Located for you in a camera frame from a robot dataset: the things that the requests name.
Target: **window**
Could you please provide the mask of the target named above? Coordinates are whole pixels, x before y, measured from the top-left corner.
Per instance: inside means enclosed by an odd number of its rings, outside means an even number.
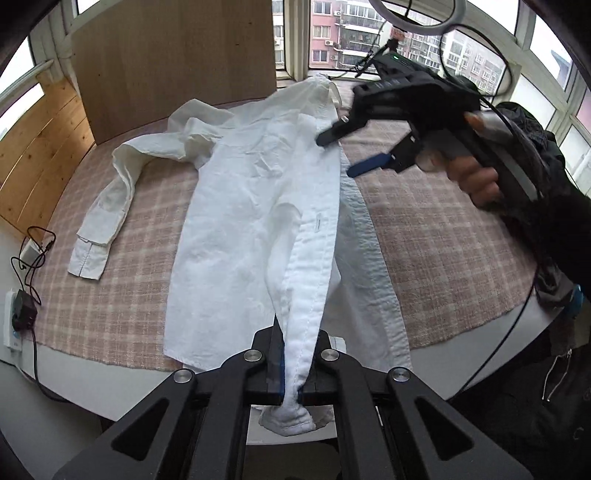
[[[0,93],[10,87],[16,80],[33,68],[33,58],[28,38],[21,43],[17,52],[8,62],[0,77]]]
[[[283,0],[271,0],[273,11],[273,37],[275,38],[275,69],[285,69],[285,37]]]
[[[78,15],[80,15],[83,11],[88,10],[95,3],[98,3],[98,1],[99,0],[77,0]]]
[[[314,2],[314,13],[330,15],[330,2]]]
[[[456,55],[461,55],[462,54],[462,44],[458,43],[458,42],[452,42],[452,53],[456,54]]]
[[[283,13],[283,0],[271,0],[271,11],[274,14]]]
[[[330,27],[323,25],[314,27],[313,36],[314,38],[330,38]]]
[[[515,90],[511,95],[511,102],[522,105],[544,128],[548,127],[556,110],[542,92],[534,87],[523,75],[517,80]]]
[[[8,62],[0,76],[0,93],[33,68],[33,58],[29,49],[28,38],[21,43],[14,56]],[[20,97],[2,116],[0,116],[0,138],[2,138],[17,120],[43,96],[43,89],[35,85]]]
[[[343,55],[340,59],[340,62],[345,66],[353,66],[356,65],[359,60],[363,57],[357,57],[355,55]]]
[[[22,97],[20,97],[12,106],[6,110],[4,115],[0,116],[0,140],[17,123],[17,120],[29,110],[36,101],[43,96],[41,85],[37,84]]]
[[[425,65],[427,65],[428,67],[432,67],[436,70],[439,69],[439,67],[441,66],[441,64],[438,61],[434,61],[434,60],[425,60]]]
[[[312,61],[329,61],[328,50],[312,50]]]
[[[591,132],[591,91],[587,89],[585,97],[577,113],[579,122],[587,129],[587,132]]]
[[[530,50],[540,59],[562,88],[569,79],[572,61],[560,40],[540,18],[535,19],[534,36]]]
[[[459,61],[460,61],[460,57],[458,55],[454,55],[453,53],[450,53],[447,56],[447,61],[445,62],[445,65],[455,69],[455,68],[457,68]]]
[[[515,33],[519,0],[468,0],[499,22],[510,33]]]
[[[570,127],[569,133],[566,134],[564,141],[560,145],[560,151],[566,160],[566,168],[577,180],[575,172],[582,166],[584,160],[588,161],[585,156],[589,152],[589,144],[575,127]]]

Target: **wooden headboard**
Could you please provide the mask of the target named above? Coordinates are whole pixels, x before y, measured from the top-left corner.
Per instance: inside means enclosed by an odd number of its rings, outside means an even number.
[[[0,216],[26,234],[46,227],[94,138],[80,97],[64,79],[0,140]]]
[[[122,0],[72,34],[97,143],[170,116],[275,91],[269,0]]]

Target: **electrical cord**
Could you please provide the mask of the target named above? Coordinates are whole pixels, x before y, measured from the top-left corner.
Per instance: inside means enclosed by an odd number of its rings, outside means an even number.
[[[505,344],[505,341],[509,338],[509,335],[515,329],[515,327],[517,326],[517,323],[519,323],[519,320],[520,320],[521,316],[523,315],[523,312],[525,312],[525,307],[527,307],[527,304],[531,298],[531,294],[534,292],[535,281],[537,279],[537,276],[538,276],[538,268],[535,269],[534,280],[531,283],[530,292],[527,294],[527,298],[525,299],[525,302],[524,302],[523,306],[521,307],[521,310],[519,311],[517,318],[515,318],[515,320],[513,321],[513,324],[511,325],[509,330],[507,330],[507,333],[505,334],[505,336],[501,339],[501,341],[498,343],[498,345],[492,351],[492,353],[488,356],[488,358],[486,360],[484,360],[483,364],[472,374],[472,376],[468,380],[466,380],[466,382],[460,387],[460,389],[455,393],[455,395],[449,399],[449,403],[453,404],[454,400],[458,397],[458,395],[460,393],[462,393],[468,387],[468,385],[470,385],[472,383],[472,381],[478,376],[478,374],[480,372],[482,372],[484,367],[486,367],[488,365],[488,362],[491,361],[491,359],[496,355],[496,353]]]
[[[369,51],[367,53],[367,55],[365,57],[363,57],[361,60],[359,60],[355,65],[353,65],[349,70],[345,70],[343,73],[341,73],[340,75],[337,75],[336,77],[329,77],[329,80],[336,80],[336,79],[340,79],[341,77],[344,77],[345,75],[347,75],[350,72],[357,72],[356,76],[361,75],[365,70],[367,70],[367,68],[369,67],[369,64],[371,63],[371,60],[376,56],[379,55],[379,50],[374,54],[374,47],[375,47],[375,43],[377,42],[380,33],[382,32],[382,29],[384,28],[384,25],[386,24],[386,21],[384,20],[382,22],[382,25],[380,25],[380,28],[378,30],[378,33],[376,33],[374,41],[372,42]]]
[[[33,230],[40,230],[40,231],[47,233],[51,236],[49,242],[47,243],[47,245],[45,247],[43,247],[39,242],[37,242],[37,240],[35,240],[35,238],[33,238],[32,234],[31,234],[31,231],[33,231]],[[35,260],[33,261],[32,264],[28,264],[27,262],[25,262],[24,260],[22,260],[20,258],[21,254],[22,254],[22,250],[25,246],[25,240],[27,239],[27,237],[29,237],[33,241],[33,243],[35,243],[37,250],[39,251],[39,254],[37,255],[37,257],[35,258]],[[35,287],[33,287],[33,278],[35,276],[35,272],[37,270],[39,270],[45,264],[46,255],[49,252],[49,250],[52,249],[53,245],[55,244],[55,242],[57,240],[57,235],[55,234],[55,232],[52,232],[51,230],[48,230],[48,229],[43,228],[41,226],[31,225],[29,228],[27,228],[27,237],[25,237],[21,242],[21,247],[18,252],[18,257],[11,257],[10,263],[12,265],[12,269],[14,270],[14,273],[17,275],[17,278],[21,284],[22,290],[25,291],[26,287],[28,287],[29,295],[33,298],[33,301],[35,303],[37,303],[39,306],[41,306],[42,305],[41,297],[39,296],[39,293],[35,289]],[[21,276],[19,275],[17,268],[15,267],[15,264],[14,264],[15,260],[18,261],[18,267],[21,271],[28,269],[27,272],[25,273],[24,278],[21,278]],[[37,337],[35,335],[34,327],[31,327],[29,330],[31,332],[31,337],[33,339],[34,378],[31,379],[18,365],[14,365],[14,366],[17,368],[17,370],[19,370],[20,373],[22,373],[23,377],[25,377],[29,381],[34,381],[34,383],[37,384],[37,387],[39,388],[41,393],[44,396],[46,396],[47,398],[49,398],[50,400],[53,400],[53,401],[56,401],[59,403],[71,403],[69,400],[66,400],[65,398],[54,397],[53,395],[51,395],[49,393],[49,390],[46,389],[46,387],[43,386],[42,383],[39,381],[39,373],[38,373],[38,368],[37,368]]]
[[[408,14],[410,13],[410,10],[412,7],[413,7],[413,0],[409,0],[407,10],[404,13],[404,18],[408,19]],[[376,45],[376,42],[378,41],[380,33],[382,32],[384,25],[387,22],[388,22],[387,20],[384,20],[382,22],[382,24],[380,25],[378,33],[376,34],[374,41],[372,42],[372,44],[369,48],[368,54],[364,58],[359,60],[355,65],[353,65],[349,70],[345,70],[343,73],[341,73],[340,75],[338,75],[336,77],[329,77],[329,80],[340,79],[341,77],[344,77],[345,75],[347,75],[348,73],[353,72],[353,71],[357,72],[357,75],[355,76],[357,78],[363,72],[365,72],[368,69],[368,67],[371,65],[371,61],[374,59],[374,57],[376,57],[377,55],[380,55],[381,53],[384,53],[384,51],[386,50],[387,46],[384,45],[376,53],[373,53],[374,47]]]
[[[452,83],[454,83],[459,88],[462,88],[464,90],[469,90],[470,92],[473,92],[473,90],[468,89],[464,84],[460,83],[457,78],[455,78],[453,75],[451,75],[449,73],[447,67],[445,66],[444,62],[443,62],[443,49],[441,47],[441,43],[443,42],[443,37],[447,33],[449,33],[450,30],[452,30],[452,29],[454,29],[456,27],[463,27],[463,28],[465,28],[467,30],[470,30],[470,31],[474,32],[475,34],[479,35],[482,39],[484,39],[488,43],[488,45],[495,51],[495,53],[503,61],[504,65],[505,65],[505,68],[506,68],[506,70],[509,73],[509,85],[508,85],[508,87],[502,93],[496,93],[494,95],[485,95],[485,94],[481,93],[480,91],[478,91],[478,95],[480,96],[481,102],[484,103],[488,108],[490,108],[495,114],[498,115],[498,117],[501,119],[501,121],[508,128],[509,132],[511,132],[511,134],[513,135],[513,138],[518,141],[518,143],[521,146],[521,148],[523,148],[524,151],[526,152],[526,158],[529,158],[530,156],[527,153],[527,149],[526,149],[526,147],[522,143],[523,140],[521,139],[521,137],[519,135],[517,135],[517,133],[515,132],[515,128],[513,127],[513,125],[509,122],[509,120],[506,119],[506,117],[502,113],[500,113],[500,111],[491,102],[491,100],[495,99],[496,97],[501,96],[501,95],[504,95],[504,94],[506,94],[506,93],[508,93],[510,91],[510,89],[512,88],[512,85],[514,83],[513,72],[511,71],[511,68],[509,66],[509,62],[507,61],[507,59],[505,58],[505,56],[502,54],[502,52],[500,51],[500,49],[486,35],[484,35],[478,29],[476,29],[474,27],[471,27],[469,25],[454,24],[454,25],[450,25],[448,27],[448,29],[444,32],[444,34],[440,37],[440,42],[439,42],[439,60],[440,60],[441,66],[443,68],[443,72],[444,72],[447,80],[451,81]],[[538,202],[547,201],[547,199],[545,199],[545,198],[542,197],[541,192],[540,192],[540,184],[541,184],[541,180],[542,180],[540,178],[540,175],[543,175],[544,174],[544,170],[543,169],[541,169],[541,170],[542,171],[539,172],[535,168],[532,169],[532,171],[534,172],[534,174],[539,174],[539,175],[537,175],[538,176],[537,181],[534,182],[536,193],[537,193]],[[457,393],[449,400],[450,403],[454,402],[454,400],[457,398],[457,396],[460,395],[462,392],[464,392],[464,390],[470,385],[470,383],[472,383],[472,381],[478,376],[478,374],[480,374],[480,372],[482,372],[482,370],[488,365],[488,363],[491,361],[491,359],[496,355],[496,353],[505,344],[506,340],[509,338],[509,335],[513,332],[513,330],[515,329],[515,327],[519,323],[519,320],[521,319],[521,316],[525,312],[525,308],[527,307],[527,304],[528,304],[528,302],[529,302],[529,300],[530,300],[530,298],[532,296],[532,293],[533,293],[533,291],[535,289],[535,284],[536,284],[536,281],[537,281],[539,270],[540,270],[540,266],[537,265],[536,266],[536,269],[535,269],[535,273],[534,273],[534,279],[532,280],[531,287],[530,287],[529,293],[527,295],[527,298],[525,299],[525,302],[524,302],[523,306],[521,307],[521,310],[519,311],[519,313],[518,313],[517,317],[515,318],[513,324],[511,325],[511,327],[509,328],[509,330],[507,330],[507,333],[505,334],[505,336],[501,339],[501,341],[498,343],[498,345],[496,346],[496,348],[491,352],[491,354],[482,363],[482,365],[472,374],[472,376],[470,376],[470,378],[460,387],[460,389],[457,391]]]
[[[43,247],[41,244],[39,244],[39,242],[37,242],[37,240],[35,240],[33,238],[32,234],[31,234],[31,231],[33,231],[33,230],[41,230],[42,232],[45,232],[45,233],[48,233],[49,235],[51,235],[52,238],[49,240],[46,247]],[[39,251],[39,254],[37,255],[37,257],[35,258],[35,260],[33,261],[32,264],[28,264],[27,262],[25,262],[24,260],[22,260],[20,258],[21,254],[22,254],[22,249],[25,246],[25,240],[27,239],[27,237],[29,237],[31,240],[33,240],[33,243],[35,243],[37,250]],[[41,306],[42,305],[41,297],[40,297],[37,289],[35,289],[35,287],[33,287],[33,278],[35,276],[35,272],[37,270],[39,270],[39,268],[41,268],[45,264],[46,255],[49,252],[49,250],[52,249],[53,245],[55,244],[57,236],[54,232],[52,232],[51,230],[48,230],[46,228],[43,228],[42,226],[31,225],[29,228],[27,228],[27,237],[25,237],[21,242],[21,247],[18,252],[18,257],[11,257],[10,263],[12,265],[12,269],[14,270],[14,273],[16,274],[16,276],[18,278],[18,281],[21,284],[22,290],[26,291],[27,287],[28,287],[29,295],[33,298],[35,303],[37,303],[39,306]],[[21,271],[28,269],[27,272],[25,273],[24,279],[21,278],[16,267],[14,266],[15,260],[18,261],[18,266]]]
[[[37,371],[37,338],[35,337],[35,329],[31,328],[30,332],[31,337],[33,337],[33,372],[35,374],[35,383],[39,387],[39,390],[41,390],[41,393],[50,400],[56,401],[58,403],[72,403],[70,400],[67,400],[65,398],[54,397],[49,393],[48,390],[46,390],[45,386],[43,386],[43,384],[39,382],[39,373]]]

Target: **bed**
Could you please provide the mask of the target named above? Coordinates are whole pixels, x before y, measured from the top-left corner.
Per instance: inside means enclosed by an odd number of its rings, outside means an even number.
[[[343,104],[352,84],[340,82]],[[82,160],[49,221],[57,242],[36,278],[44,305],[41,344],[124,367],[169,371],[164,316],[176,246],[198,173],[157,159],[144,168],[100,281],[67,273],[84,215],[112,180],[111,152],[137,135],[164,131],[166,121],[95,145]],[[372,122],[343,139],[351,162],[391,148],[402,122]],[[400,301],[411,349],[424,348],[502,316],[527,296],[535,264],[494,215],[474,208],[441,174],[379,171],[358,186]]]

